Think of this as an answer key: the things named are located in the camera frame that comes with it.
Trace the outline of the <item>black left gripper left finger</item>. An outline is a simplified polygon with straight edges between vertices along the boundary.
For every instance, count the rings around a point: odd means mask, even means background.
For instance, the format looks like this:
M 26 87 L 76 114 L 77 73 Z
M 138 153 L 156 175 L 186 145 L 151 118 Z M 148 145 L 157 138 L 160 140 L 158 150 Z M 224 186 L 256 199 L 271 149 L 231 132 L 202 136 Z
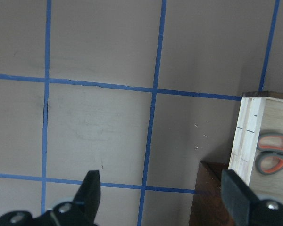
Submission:
M 95 218 L 99 209 L 101 198 L 100 172 L 90 170 L 87 172 L 73 202 L 79 207 L 85 218 L 91 223 L 95 223 Z

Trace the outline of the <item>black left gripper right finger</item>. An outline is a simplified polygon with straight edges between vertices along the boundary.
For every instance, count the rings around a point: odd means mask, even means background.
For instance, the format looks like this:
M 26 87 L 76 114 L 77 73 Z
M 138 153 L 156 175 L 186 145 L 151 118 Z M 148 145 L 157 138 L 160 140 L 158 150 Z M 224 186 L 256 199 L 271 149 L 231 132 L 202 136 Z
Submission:
M 222 202 L 237 226 L 250 226 L 251 215 L 260 199 L 232 169 L 222 170 Z

